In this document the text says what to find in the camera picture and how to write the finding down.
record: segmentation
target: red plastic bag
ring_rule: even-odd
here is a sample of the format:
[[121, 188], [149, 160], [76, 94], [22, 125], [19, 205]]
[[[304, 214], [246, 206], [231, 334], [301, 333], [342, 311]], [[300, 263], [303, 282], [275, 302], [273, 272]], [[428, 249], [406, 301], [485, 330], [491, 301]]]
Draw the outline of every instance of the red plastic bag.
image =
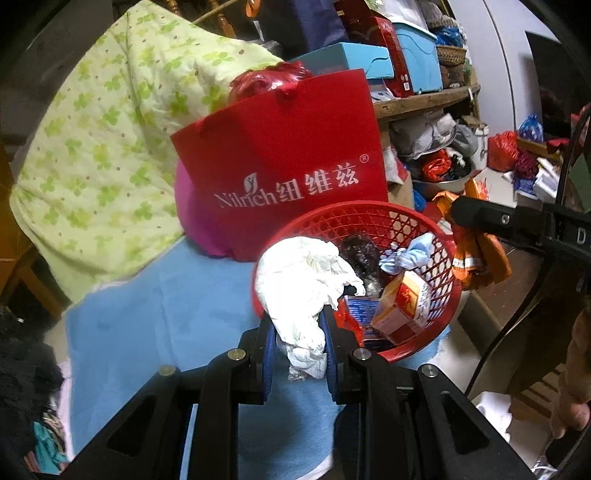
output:
[[291, 63], [282, 61], [262, 70], [247, 70], [230, 82], [232, 90], [228, 103], [235, 103], [311, 77], [313, 77], [312, 72], [306, 70], [299, 60]]
[[215, 223], [212, 241], [239, 261], [257, 260], [273, 234], [311, 210], [388, 199], [363, 70], [287, 87], [233, 103], [171, 136], [203, 216]]
[[512, 171], [519, 158], [517, 133], [514, 131], [496, 134], [488, 139], [488, 166], [496, 171]]
[[443, 176], [452, 167], [452, 161], [445, 150], [439, 150], [426, 156], [423, 165], [423, 177], [427, 181], [443, 181]]

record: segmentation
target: blue plastic box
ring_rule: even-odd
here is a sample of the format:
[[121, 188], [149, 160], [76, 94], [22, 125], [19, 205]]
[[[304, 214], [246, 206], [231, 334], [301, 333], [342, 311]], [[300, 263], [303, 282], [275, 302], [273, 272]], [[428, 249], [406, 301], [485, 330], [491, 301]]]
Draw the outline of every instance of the blue plastic box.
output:
[[394, 78], [388, 49], [376, 45], [335, 43], [306, 53], [295, 60], [301, 60], [314, 75], [363, 69], [368, 80]]
[[414, 93], [438, 92], [443, 89], [437, 58], [437, 37], [402, 18], [392, 20], [404, 60], [406, 60]]

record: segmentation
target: blue towel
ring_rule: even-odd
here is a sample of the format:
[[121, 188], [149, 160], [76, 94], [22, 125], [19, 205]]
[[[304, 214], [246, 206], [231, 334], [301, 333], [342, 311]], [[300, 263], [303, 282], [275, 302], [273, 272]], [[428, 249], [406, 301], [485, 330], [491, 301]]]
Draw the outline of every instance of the blue towel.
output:
[[[202, 256], [185, 239], [129, 283], [89, 294], [66, 313], [75, 452], [160, 365], [206, 365], [258, 324], [251, 274], [252, 264]], [[434, 342], [405, 364], [416, 368], [436, 349]], [[287, 371], [287, 358], [277, 353], [267, 403], [239, 408], [241, 479], [294, 480], [332, 451], [340, 407], [326, 381], [288, 382]]]

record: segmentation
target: yellow-green blanket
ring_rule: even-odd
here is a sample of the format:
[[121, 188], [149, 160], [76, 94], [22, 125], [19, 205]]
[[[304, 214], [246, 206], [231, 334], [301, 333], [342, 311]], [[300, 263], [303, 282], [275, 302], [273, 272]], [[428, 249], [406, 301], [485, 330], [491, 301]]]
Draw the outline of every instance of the yellow-green blanket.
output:
[[148, 0], [85, 54], [43, 118], [10, 199], [73, 302], [136, 273], [182, 235], [169, 135], [223, 107], [237, 75], [278, 61]]

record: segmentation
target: wooden shelf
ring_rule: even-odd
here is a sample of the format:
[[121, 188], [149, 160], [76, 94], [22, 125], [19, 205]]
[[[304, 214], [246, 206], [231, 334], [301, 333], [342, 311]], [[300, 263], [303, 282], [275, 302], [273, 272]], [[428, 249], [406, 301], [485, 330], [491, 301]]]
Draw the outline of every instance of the wooden shelf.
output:
[[472, 94], [475, 95], [480, 91], [480, 85], [450, 88], [436, 93], [423, 93], [399, 100], [378, 102], [374, 104], [375, 116], [378, 120], [399, 119], [452, 106], [470, 98], [468, 89], [472, 89]]

